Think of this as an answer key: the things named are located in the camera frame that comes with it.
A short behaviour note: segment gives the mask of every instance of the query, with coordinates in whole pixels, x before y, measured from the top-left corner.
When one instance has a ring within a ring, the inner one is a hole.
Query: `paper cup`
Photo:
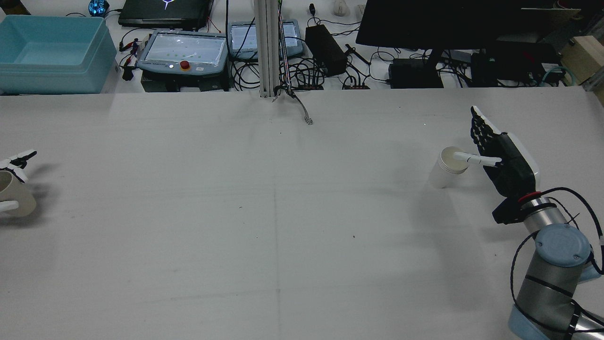
[[[0,171],[0,202],[17,201],[17,209],[5,211],[16,217],[29,215],[36,208],[36,200],[27,187],[10,171]]]
[[[441,151],[428,176],[428,181],[433,187],[446,188],[457,178],[457,175],[462,174],[467,169],[468,163],[454,159],[454,152],[463,152],[463,150],[455,146],[449,146]]]

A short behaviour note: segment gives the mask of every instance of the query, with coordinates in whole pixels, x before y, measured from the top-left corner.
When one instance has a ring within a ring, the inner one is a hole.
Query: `black laptop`
[[[211,0],[126,0],[118,23],[128,27],[181,28],[205,26]]]

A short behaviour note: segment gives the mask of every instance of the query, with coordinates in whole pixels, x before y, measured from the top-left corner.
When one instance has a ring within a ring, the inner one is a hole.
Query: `black power adapter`
[[[306,27],[305,40],[312,56],[325,65],[327,77],[346,72],[346,54],[325,25]]]

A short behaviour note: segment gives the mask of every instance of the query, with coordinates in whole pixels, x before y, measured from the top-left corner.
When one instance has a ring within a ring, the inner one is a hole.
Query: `storage bin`
[[[117,53],[103,18],[8,15],[0,46],[10,94],[99,93]]]

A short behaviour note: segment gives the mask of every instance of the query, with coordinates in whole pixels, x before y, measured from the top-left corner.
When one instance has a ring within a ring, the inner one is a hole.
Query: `blue cable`
[[[552,67],[549,71],[545,72],[545,74],[543,75],[543,78],[541,80],[541,83],[539,84],[540,87],[543,86],[543,84],[545,84],[545,80],[547,79],[547,76],[555,70],[564,70],[566,72],[568,72],[568,74],[570,74],[571,79],[573,80],[573,82],[569,85],[569,86],[573,86],[574,84],[577,83],[577,80],[574,76],[574,74],[571,72],[571,70],[569,70],[568,68],[564,67],[564,66],[556,66],[556,67]]]

